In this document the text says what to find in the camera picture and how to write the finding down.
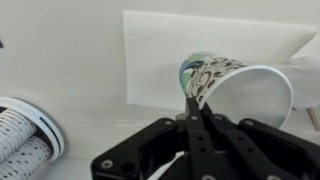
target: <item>bolt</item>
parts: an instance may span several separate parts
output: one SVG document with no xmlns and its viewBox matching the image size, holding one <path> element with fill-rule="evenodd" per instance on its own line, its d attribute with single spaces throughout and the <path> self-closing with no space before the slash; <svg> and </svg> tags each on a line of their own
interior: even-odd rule
<svg viewBox="0 0 320 180">
<path fill-rule="evenodd" d="M 111 161 L 110 159 L 105 160 L 101 163 L 101 167 L 103 169 L 110 169 L 113 166 L 113 161 Z"/>
<path fill-rule="evenodd" d="M 221 116 L 215 116 L 214 117 L 216 120 L 222 120 L 223 118 Z"/>
<path fill-rule="evenodd" d="M 245 121 L 244 123 L 245 123 L 246 125 L 249 125 L 249 126 L 252 126 L 252 125 L 253 125 L 253 122 L 252 122 L 252 121 L 249 121 L 249 120 Z"/>
<path fill-rule="evenodd" d="M 201 180 L 216 180 L 216 178 L 211 175 L 204 175 Z"/>
<path fill-rule="evenodd" d="M 171 121 L 166 121 L 166 125 L 171 125 L 172 122 Z"/>
<path fill-rule="evenodd" d="M 198 120 L 197 116 L 191 116 L 192 120 Z"/>
<path fill-rule="evenodd" d="M 269 175 L 267 177 L 267 180 L 281 180 L 281 178 L 279 178 L 278 176 L 275 176 L 275 175 Z"/>
</svg>

